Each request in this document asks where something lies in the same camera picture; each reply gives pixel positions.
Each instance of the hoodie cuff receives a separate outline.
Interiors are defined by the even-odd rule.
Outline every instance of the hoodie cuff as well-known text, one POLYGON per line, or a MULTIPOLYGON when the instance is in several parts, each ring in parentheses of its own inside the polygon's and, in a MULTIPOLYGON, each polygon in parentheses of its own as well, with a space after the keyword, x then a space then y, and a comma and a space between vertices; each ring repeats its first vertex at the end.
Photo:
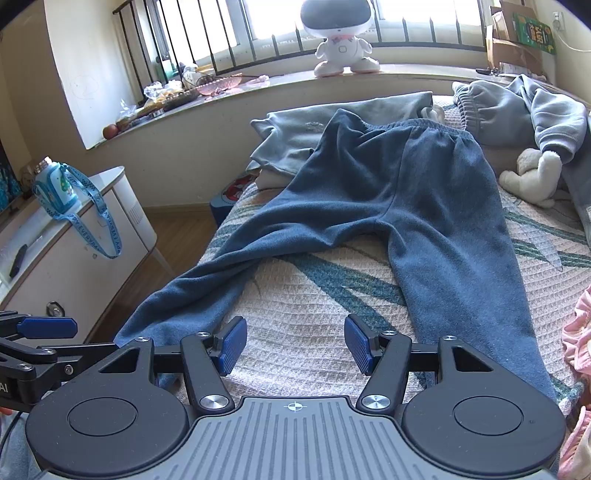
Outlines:
POLYGON ((476 102, 468 89, 456 92, 453 98, 454 103, 460 111, 462 128, 469 131, 476 140, 478 140, 478 131, 480 130, 480 120, 476 102))
POLYGON ((560 155, 563 164, 570 162, 577 152, 576 140, 561 133, 548 132, 541 135, 538 140, 542 152, 547 150, 556 152, 560 155))

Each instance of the pink cloth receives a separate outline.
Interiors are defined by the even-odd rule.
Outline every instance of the pink cloth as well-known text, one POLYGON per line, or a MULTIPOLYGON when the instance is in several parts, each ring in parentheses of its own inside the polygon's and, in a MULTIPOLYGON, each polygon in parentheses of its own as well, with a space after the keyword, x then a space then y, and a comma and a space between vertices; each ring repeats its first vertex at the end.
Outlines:
MULTIPOLYGON (((581 375, 591 380, 591 286, 579 298, 575 317, 562 330, 565 347, 564 359, 581 375)), ((558 465, 560 480, 586 480, 591 478, 591 406, 582 407, 579 421, 563 445, 558 465)))
POLYGON ((564 359, 577 372, 591 377, 591 286, 579 298, 574 312, 574 320, 562 330, 562 341, 566 347, 564 359))
POLYGON ((558 478, 560 480, 586 480, 591 476, 591 411, 581 408, 579 421, 560 452, 558 478))

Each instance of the white robot toy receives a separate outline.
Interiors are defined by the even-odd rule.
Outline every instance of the white robot toy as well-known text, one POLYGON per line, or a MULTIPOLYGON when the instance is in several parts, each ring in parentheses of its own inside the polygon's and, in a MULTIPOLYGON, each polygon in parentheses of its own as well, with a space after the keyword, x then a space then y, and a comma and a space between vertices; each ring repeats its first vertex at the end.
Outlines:
POLYGON ((314 69, 317 77, 340 75, 345 67, 355 73, 379 71, 379 63, 366 56, 372 46, 355 36, 374 18, 369 0, 304 0, 300 17, 310 35, 327 39, 316 50, 316 57, 324 60, 314 69))

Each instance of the metal screw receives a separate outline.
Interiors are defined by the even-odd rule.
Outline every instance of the metal screw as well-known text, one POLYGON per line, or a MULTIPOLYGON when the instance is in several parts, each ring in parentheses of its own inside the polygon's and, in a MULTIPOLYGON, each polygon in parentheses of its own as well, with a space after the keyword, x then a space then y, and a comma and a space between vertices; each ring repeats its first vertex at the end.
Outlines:
POLYGON ((230 400, 223 395, 208 395, 199 401, 199 404, 208 410, 219 410, 220 408, 226 407, 229 403, 230 400))
POLYGON ((363 397, 361 404, 371 410, 382 410, 390 406, 390 399, 383 395, 367 395, 363 397))

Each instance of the blue sweatpants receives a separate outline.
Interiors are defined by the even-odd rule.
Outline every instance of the blue sweatpants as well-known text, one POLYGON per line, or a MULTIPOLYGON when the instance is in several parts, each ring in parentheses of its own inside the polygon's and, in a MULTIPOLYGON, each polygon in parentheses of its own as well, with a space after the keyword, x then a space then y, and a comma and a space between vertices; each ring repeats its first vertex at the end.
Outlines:
POLYGON ((146 299, 115 341, 212 331, 261 258, 370 232, 388 244, 419 342, 456 335, 555 397, 493 171, 469 133, 425 119, 376 127, 338 110, 290 185, 213 260, 146 299))

